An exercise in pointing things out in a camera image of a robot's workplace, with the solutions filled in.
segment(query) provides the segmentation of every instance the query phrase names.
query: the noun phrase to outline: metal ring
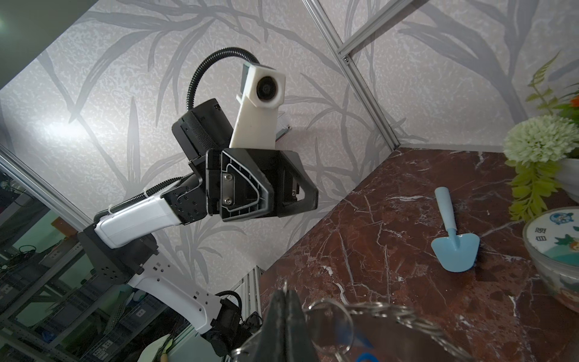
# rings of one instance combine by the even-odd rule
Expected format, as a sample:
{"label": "metal ring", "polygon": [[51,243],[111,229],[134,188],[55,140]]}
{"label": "metal ring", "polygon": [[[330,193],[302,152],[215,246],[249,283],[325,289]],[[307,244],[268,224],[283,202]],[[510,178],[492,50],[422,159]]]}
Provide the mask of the metal ring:
{"label": "metal ring", "polygon": [[438,342],[438,344],[453,357],[456,357],[461,361],[473,361],[472,356],[467,351],[465,351],[462,347],[455,346],[454,344],[450,343],[445,336],[432,336],[431,338]]}
{"label": "metal ring", "polygon": [[354,345],[354,321],[352,320],[352,316],[350,315],[350,313],[348,313],[348,310],[346,309],[346,307],[344,307],[344,305],[342,303],[336,302],[335,300],[329,299],[329,298],[324,298],[324,299],[320,299],[318,301],[315,301],[312,304],[310,304],[307,307],[307,309],[312,310],[312,308],[314,308],[318,304],[322,304],[322,303],[333,304],[333,305],[337,306],[338,309],[340,309],[346,315],[346,318],[348,319],[348,323],[350,324],[350,328],[352,331],[352,338],[351,338],[350,343],[348,343],[348,345],[346,346],[346,348],[343,349],[343,351],[337,351],[336,353],[329,353],[329,352],[324,351],[324,349],[322,347],[318,346],[314,341],[312,341],[312,344],[314,345],[315,349],[318,350],[318,352],[320,352],[326,356],[329,356],[329,357],[334,357],[337,353],[346,354],[346,353],[348,353],[350,348],[352,348],[352,346]]}
{"label": "metal ring", "polygon": [[412,323],[412,327],[430,335],[444,336],[444,332],[440,327],[426,319],[418,318]]}
{"label": "metal ring", "polygon": [[231,351],[232,360],[237,361],[237,357],[241,354],[249,355],[250,353],[247,351],[247,349],[259,344],[259,336],[261,336],[261,328],[256,333],[251,335],[251,337],[249,337],[245,342],[243,342],[241,347]]}

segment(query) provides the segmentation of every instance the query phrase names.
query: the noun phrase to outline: blue shovel handle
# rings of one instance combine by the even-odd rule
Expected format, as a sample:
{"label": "blue shovel handle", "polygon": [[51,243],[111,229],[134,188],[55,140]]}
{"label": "blue shovel handle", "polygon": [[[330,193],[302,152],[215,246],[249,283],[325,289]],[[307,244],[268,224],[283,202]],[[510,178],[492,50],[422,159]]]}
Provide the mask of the blue shovel handle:
{"label": "blue shovel handle", "polygon": [[453,241],[455,249],[459,247],[459,241],[456,237],[456,221],[455,212],[452,210],[452,201],[450,200],[450,192],[446,187],[439,187],[434,190],[436,201],[438,203],[438,210],[442,215],[444,221],[444,228],[448,232],[448,236]]}

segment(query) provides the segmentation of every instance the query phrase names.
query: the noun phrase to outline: artificial flower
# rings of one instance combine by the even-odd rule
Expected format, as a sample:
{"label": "artificial flower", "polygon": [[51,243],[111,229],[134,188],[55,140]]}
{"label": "artificial flower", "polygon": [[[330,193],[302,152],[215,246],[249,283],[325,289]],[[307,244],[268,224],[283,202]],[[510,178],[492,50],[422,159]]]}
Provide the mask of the artificial flower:
{"label": "artificial flower", "polygon": [[558,161],[579,147],[579,126],[559,116],[530,118],[513,127],[504,142],[504,153],[517,162]]}
{"label": "artificial flower", "polygon": [[571,99],[571,107],[579,108],[579,96]]}

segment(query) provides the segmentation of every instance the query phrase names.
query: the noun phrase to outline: shovel blade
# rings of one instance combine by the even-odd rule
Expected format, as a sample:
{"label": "shovel blade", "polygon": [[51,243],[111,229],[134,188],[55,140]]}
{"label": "shovel blade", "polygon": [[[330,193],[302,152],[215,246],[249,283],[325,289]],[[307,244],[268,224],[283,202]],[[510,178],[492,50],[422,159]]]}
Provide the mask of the shovel blade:
{"label": "shovel blade", "polygon": [[449,272],[460,273],[469,270],[474,265],[481,240],[472,233],[456,237],[459,241],[458,247],[450,237],[438,237],[430,246],[443,268]]}

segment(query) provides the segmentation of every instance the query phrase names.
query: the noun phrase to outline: leaf pattern wallpaper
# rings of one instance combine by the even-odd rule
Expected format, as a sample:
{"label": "leaf pattern wallpaper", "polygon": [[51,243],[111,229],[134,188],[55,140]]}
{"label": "leaf pattern wallpaper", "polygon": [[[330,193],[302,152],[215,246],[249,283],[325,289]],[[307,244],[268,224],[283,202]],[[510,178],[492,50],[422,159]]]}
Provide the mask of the leaf pattern wallpaper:
{"label": "leaf pattern wallpaper", "polygon": [[[319,208],[286,218],[219,217],[155,232],[160,249],[212,292],[268,268],[390,153],[300,0],[101,0],[0,90],[0,143],[86,215],[190,172],[171,125],[196,67],[239,46],[287,75],[280,108]],[[202,79],[230,122],[242,62]]]}
{"label": "leaf pattern wallpaper", "polygon": [[[342,40],[388,2],[320,1]],[[549,86],[579,81],[578,14],[575,0],[415,0],[353,59],[400,142],[498,148],[538,115],[527,84],[558,51]]]}

